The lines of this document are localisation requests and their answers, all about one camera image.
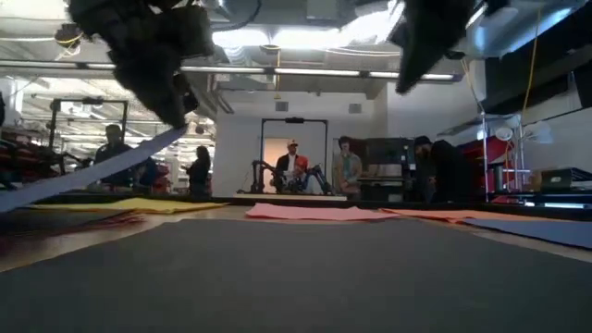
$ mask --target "man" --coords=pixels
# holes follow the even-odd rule
[[[296,140],[291,139],[288,141],[288,153],[277,159],[276,170],[284,174],[284,176],[291,176],[294,171],[294,164],[298,155],[298,143]]]
[[[107,137],[108,144],[102,146],[96,151],[94,163],[98,164],[111,157],[125,153],[131,149],[127,144],[123,143],[122,132],[119,125],[109,125],[105,128],[105,135]],[[133,178],[133,173],[130,169],[117,172],[101,181],[104,184],[109,184],[115,187],[129,187]]]
[[[414,146],[418,160],[435,169],[436,176],[429,180],[436,186],[432,202],[462,203],[474,198],[473,169],[460,149],[444,140],[432,143],[426,136],[415,138]]]
[[[303,194],[322,194],[323,191],[321,189],[320,184],[316,180],[315,176],[308,176],[306,172],[308,171],[308,158],[304,156],[298,156],[296,161],[294,162],[294,172],[291,178],[288,178],[290,181],[297,182],[300,188],[300,192]]]
[[[342,136],[339,138],[339,148],[341,154],[335,164],[337,184],[335,186],[338,193],[346,194],[351,199],[359,198],[360,182],[358,178],[362,176],[362,160],[358,155],[350,151],[352,139]]]

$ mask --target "orange cloth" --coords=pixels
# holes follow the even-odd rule
[[[541,221],[549,220],[556,221],[553,219],[543,217],[532,217],[532,216],[515,216],[510,214],[491,213],[473,210],[460,210],[460,211],[421,211],[421,210],[410,210],[410,209],[381,209],[383,212],[400,214],[402,216],[419,217],[426,219],[435,219],[438,221],[445,221],[451,223],[463,222],[465,218],[478,218],[478,219],[490,219],[490,220],[502,220],[502,221]]]

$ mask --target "blue cloth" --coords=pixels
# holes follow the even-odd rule
[[[498,221],[468,218],[465,223],[560,244],[592,249],[592,222]]]

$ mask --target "woman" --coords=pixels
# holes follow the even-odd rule
[[[197,147],[197,160],[187,169],[189,175],[189,192],[192,196],[209,195],[207,178],[210,171],[210,153],[204,146]]]

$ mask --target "yellow cable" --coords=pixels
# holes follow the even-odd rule
[[[67,40],[67,41],[60,41],[60,40],[57,40],[57,39],[55,41],[58,42],[58,43],[74,43],[77,40],[79,40],[80,38],[82,38],[82,33],[80,35],[78,35],[78,36],[70,39],[70,40]]]
[[[537,59],[538,27],[539,26],[540,26],[540,8],[538,9],[538,13],[536,14],[535,42],[533,43],[533,55],[530,59],[530,74],[528,75],[528,86],[526,87],[526,95],[524,96],[524,104],[522,106],[521,122],[522,122],[522,117],[524,116],[524,111],[526,111],[526,107],[528,106],[528,97],[530,97],[530,89],[532,88],[532,85],[533,85],[533,76],[535,74],[535,60]]]

